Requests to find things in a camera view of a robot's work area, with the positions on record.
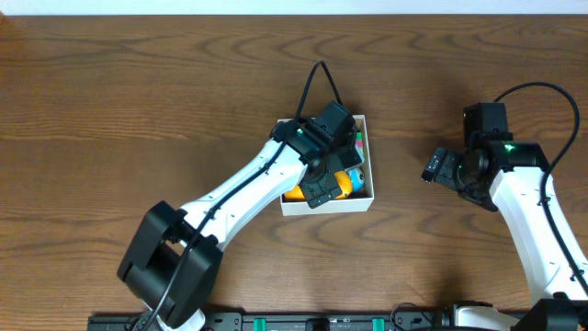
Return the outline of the orange dinosaur toy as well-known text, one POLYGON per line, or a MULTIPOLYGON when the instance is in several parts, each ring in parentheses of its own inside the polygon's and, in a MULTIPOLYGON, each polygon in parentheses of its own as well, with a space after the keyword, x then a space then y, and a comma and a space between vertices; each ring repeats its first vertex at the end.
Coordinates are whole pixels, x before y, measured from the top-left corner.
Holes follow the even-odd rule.
MULTIPOLYGON (((339 171, 334 174, 341 193, 336 197, 337 200, 346 199, 353 191, 352 181, 349 175, 345 171, 339 171)), ((296 186, 293 190, 290 190, 284 194, 284 198, 288 202, 292 201, 305 201, 300 186, 296 186)))

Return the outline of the white cardboard box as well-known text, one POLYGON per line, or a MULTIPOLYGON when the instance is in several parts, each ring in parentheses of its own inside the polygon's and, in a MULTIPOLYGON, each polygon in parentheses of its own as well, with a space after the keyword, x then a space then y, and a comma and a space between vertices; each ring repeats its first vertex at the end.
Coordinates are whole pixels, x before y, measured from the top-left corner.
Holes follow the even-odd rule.
POLYGON ((330 200, 323 205, 311 209, 306 201, 289 201, 284 195, 279 197, 280 207, 284 216, 301 216, 313 214, 332 214, 343 212, 365 212, 374 198, 371 155, 369 151, 368 127, 365 115, 354 115, 358 130, 362 133, 365 161, 361 168, 365 175, 365 185, 361 191, 353 193, 342 200, 330 200))

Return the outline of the blue grey ball toy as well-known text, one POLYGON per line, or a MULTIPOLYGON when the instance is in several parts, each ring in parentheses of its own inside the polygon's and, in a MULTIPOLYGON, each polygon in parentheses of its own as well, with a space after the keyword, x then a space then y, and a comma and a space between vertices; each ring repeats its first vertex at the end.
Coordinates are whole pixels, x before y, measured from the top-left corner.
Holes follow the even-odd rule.
POLYGON ((352 191, 353 192, 359 192, 363 189, 363 187, 365 186, 365 174, 363 172, 363 170, 360 167, 355 167, 352 169, 349 169, 347 172, 347 175, 349 176, 351 185, 352 185, 352 191))

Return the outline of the colourful puzzle cube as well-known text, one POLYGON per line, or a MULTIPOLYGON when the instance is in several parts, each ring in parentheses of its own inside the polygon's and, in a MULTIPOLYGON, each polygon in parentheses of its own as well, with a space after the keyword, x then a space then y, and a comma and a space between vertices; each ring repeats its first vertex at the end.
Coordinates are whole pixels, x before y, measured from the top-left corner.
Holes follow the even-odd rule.
POLYGON ((365 155, 364 155, 364 144, 363 144, 363 135, 362 135, 362 133, 360 131, 356 133, 355 143, 356 143, 356 150, 361 155, 361 158, 362 159, 365 159, 365 155))

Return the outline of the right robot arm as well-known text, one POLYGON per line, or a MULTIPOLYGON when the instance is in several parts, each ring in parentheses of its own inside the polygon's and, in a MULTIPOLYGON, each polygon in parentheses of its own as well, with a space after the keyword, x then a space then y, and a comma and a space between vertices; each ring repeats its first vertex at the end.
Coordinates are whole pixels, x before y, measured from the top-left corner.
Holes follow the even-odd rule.
POLYGON ((531 296, 521 317, 490 305, 454 305, 438 327, 448 330, 584 330, 587 259, 555 195, 548 160, 537 143, 517 142, 504 104, 463 110, 464 152, 435 149, 422 173, 464 200, 504 218, 531 296))

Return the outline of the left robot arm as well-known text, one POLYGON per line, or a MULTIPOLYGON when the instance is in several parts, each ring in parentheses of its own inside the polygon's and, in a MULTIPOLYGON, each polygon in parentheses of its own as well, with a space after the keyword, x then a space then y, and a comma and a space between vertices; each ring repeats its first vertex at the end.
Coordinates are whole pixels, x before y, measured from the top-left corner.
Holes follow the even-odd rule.
POLYGON ((273 200, 299 188, 311 209, 342 196, 336 173, 363 164, 356 120, 337 102, 315 118, 279 122, 261 152, 207 195, 143 216, 119 278, 151 310, 138 329, 199 330, 223 252, 273 200))

